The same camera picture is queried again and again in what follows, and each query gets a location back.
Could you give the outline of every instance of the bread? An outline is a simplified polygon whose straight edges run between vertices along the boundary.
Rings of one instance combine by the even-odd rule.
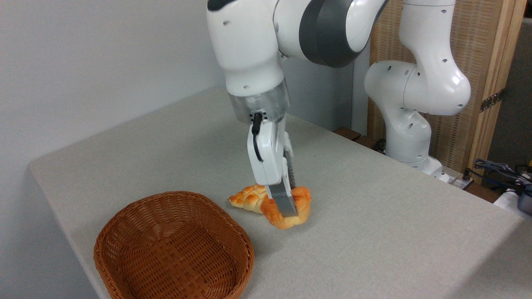
[[[234,207],[262,214],[261,204],[265,198],[268,198],[266,188],[255,184],[244,188],[242,191],[231,196],[228,200]]]
[[[234,207],[264,214],[272,225],[279,229],[287,229],[306,222],[310,215],[310,202],[312,201],[310,191],[305,187],[297,187],[292,189],[292,197],[297,210],[297,216],[293,217],[281,215],[275,201],[268,198],[266,188],[258,184],[246,187],[231,196],[229,202]]]
[[[264,200],[261,205],[261,211],[264,213],[264,216],[278,229],[287,229],[294,225],[300,225],[305,223],[309,218],[310,202],[312,201],[310,191],[303,186],[297,187],[292,189],[292,197],[296,205],[297,216],[284,217],[279,212],[275,201],[270,198]]]

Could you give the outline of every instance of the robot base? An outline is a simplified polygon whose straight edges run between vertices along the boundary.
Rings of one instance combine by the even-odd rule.
[[[405,163],[406,165],[423,171],[424,173],[435,177],[441,181],[449,182],[449,175],[443,171],[442,164],[435,158],[428,156],[421,163]]]

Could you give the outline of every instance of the gray tabletop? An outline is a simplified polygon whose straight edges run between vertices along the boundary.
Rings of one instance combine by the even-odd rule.
[[[101,298],[96,236],[128,203],[206,195],[249,235],[243,298],[530,298],[532,223],[288,116],[307,223],[282,231],[227,198],[254,183],[247,126],[209,90],[35,160],[31,173]]]

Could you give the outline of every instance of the brown woven basket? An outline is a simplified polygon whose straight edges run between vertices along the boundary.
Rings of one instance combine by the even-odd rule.
[[[238,298],[253,270],[246,232],[192,192],[133,202],[102,229],[94,262],[112,298]]]

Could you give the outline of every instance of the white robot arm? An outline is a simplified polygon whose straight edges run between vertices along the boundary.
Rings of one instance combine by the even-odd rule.
[[[238,120],[249,124],[253,175],[284,216],[297,215],[285,132],[288,92],[281,59],[343,67],[363,50],[387,0],[209,0],[214,52]]]
[[[455,0],[404,0],[399,36],[417,64],[380,61],[364,81],[386,124],[386,155],[447,181],[430,157],[430,125],[419,112],[455,115],[469,101],[469,81],[450,49]]]

